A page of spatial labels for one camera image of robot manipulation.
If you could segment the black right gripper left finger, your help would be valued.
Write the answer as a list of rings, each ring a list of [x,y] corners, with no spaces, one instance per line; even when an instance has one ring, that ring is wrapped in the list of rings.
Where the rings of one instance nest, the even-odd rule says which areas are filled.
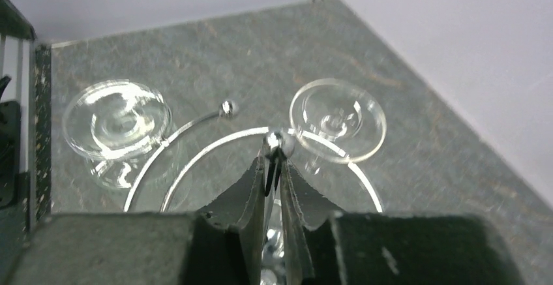
[[[264,186],[252,163],[211,204],[188,213],[46,217],[4,284],[258,284]]]

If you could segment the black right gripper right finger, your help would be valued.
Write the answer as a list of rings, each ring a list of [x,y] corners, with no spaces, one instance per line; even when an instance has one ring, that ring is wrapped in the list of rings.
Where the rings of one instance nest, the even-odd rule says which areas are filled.
[[[523,284],[474,214],[347,212],[291,165],[280,178],[288,284]]]

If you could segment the chrome wine glass rack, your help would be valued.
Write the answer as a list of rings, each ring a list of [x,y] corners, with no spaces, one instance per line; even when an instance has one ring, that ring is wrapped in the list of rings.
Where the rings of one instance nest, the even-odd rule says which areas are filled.
[[[232,185],[234,185],[242,177],[244,172],[250,168],[252,163],[256,163],[263,175],[263,227],[265,230],[261,253],[262,261],[260,281],[258,284],[261,284],[264,280],[264,271],[278,273],[280,268],[284,268],[286,280],[280,178],[284,167],[288,164],[291,164],[297,170],[292,160],[292,155],[293,152],[299,148],[302,148],[302,146],[297,141],[294,130],[291,127],[279,129],[273,129],[270,127],[249,128],[239,132],[234,132],[219,140],[216,140],[193,156],[179,171],[176,178],[171,183],[168,191],[165,193],[158,213],[168,213],[168,209],[172,204],[174,193],[179,188],[180,182],[186,178],[189,171],[193,170],[204,160],[205,157],[217,155],[222,151],[227,151],[231,155],[237,155],[239,160],[248,162],[247,166],[238,165],[223,168],[221,172],[214,177],[214,181],[216,182],[225,179],[232,179]],[[352,172],[352,174],[354,174],[356,180],[364,186],[365,195],[372,200],[375,209],[377,211],[381,211],[382,206],[379,198],[376,195],[373,186],[370,184],[368,177],[361,171],[359,162],[356,164],[347,164],[345,166]],[[212,201],[217,199],[220,195],[198,210],[211,204]]]

